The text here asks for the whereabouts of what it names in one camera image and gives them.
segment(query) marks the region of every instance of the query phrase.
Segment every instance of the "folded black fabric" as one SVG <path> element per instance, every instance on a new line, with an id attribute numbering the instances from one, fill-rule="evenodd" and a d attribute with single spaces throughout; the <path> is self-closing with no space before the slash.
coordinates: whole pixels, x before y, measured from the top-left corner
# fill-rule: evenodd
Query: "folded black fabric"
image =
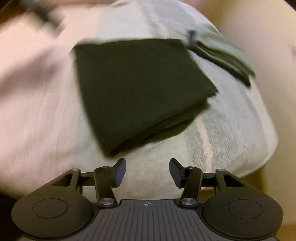
<path id="1" fill-rule="evenodd" d="M 112 155 L 184 125 L 217 89 L 178 39 L 74 47 L 90 124 Z"/>
<path id="2" fill-rule="evenodd" d="M 214 26 L 204 24 L 198 31 L 189 31 L 189 47 L 198 56 L 213 62 L 251 87 L 249 76 L 255 72 L 246 54 L 231 44 Z"/>

